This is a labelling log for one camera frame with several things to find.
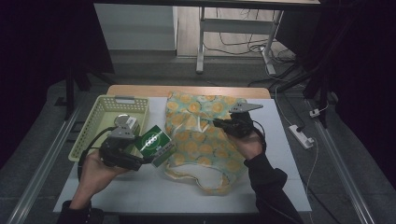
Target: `hand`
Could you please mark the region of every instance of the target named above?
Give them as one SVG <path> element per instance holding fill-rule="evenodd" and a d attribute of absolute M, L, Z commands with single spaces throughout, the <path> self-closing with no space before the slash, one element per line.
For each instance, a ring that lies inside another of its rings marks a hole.
<path fill-rule="evenodd" d="M 230 134 L 227 135 L 236 144 L 239 153 L 248 161 L 262 154 L 262 140 L 255 132 L 251 132 L 243 138 L 237 138 Z"/>
<path fill-rule="evenodd" d="M 69 207 L 71 209 L 86 207 L 94 194 L 105 189 L 117 175 L 127 171 L 120 167 L 104 165 L 100 159 L 99 150 L 95 150 L 84 161 L 81 179 Z"/>

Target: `yellow basket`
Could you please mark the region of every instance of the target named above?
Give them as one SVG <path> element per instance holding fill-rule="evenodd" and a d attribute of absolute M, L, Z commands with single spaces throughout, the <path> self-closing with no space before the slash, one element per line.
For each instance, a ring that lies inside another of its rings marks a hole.
<path fill-rule="evenodd" d="M 90 115 L 82 126 L 76 143 L 69 153 L 70 161 L 78 161 L 93 138 L 102 130 L 114 127 L 114 120 L 118 115 L 127 114 L 137 119 L 140 133 L 146 130 L 146 120 L 149 118 L 149 98 L 133 96 L 101 95 L 96 99 Z M 92 147 L 99 147 L 105 141 L 104 133 Z"/>

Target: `green cardboard box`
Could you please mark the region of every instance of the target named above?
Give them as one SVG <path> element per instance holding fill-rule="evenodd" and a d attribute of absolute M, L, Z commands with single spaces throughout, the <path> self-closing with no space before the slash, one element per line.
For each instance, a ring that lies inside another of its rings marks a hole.
<path fill-rule="evenodd" d="M 144 157 L 154 156 L 151 164 L 155 167 L 163 164 L 176 150 L 172 139 L 157 125 L 139 137 L 134 147 Z"/>

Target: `bag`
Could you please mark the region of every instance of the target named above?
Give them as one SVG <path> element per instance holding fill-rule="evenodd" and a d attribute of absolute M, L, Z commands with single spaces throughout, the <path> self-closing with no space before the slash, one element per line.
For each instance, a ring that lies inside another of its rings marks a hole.
<path fill-rule="evenodd" d="M 165 173 L 174 179 L 194 178 L 209 194 L 228 193 L 232 183 L 247 167 L 234 143 L 211 120 L 230 119 L 230 108 L 245 102 L 246 99 L 230 96 L 170 92 L 166 102 L 165 131 L 176 144 L 176 152 L 165 162 Z M 215 169 L 220 172 L 219 179 L 207 184 L 207 180 L 200 179 L 194 172 L 177 171 L 177 167 L 186 164 Z"/>

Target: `white wall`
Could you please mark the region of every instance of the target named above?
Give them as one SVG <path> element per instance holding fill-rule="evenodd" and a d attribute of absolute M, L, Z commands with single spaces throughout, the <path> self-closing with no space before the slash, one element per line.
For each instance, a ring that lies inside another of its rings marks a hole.
<path fill-rule="evenodd" d="M 108 49 L 177 48 L 177 7 L 94 6 Z"/>

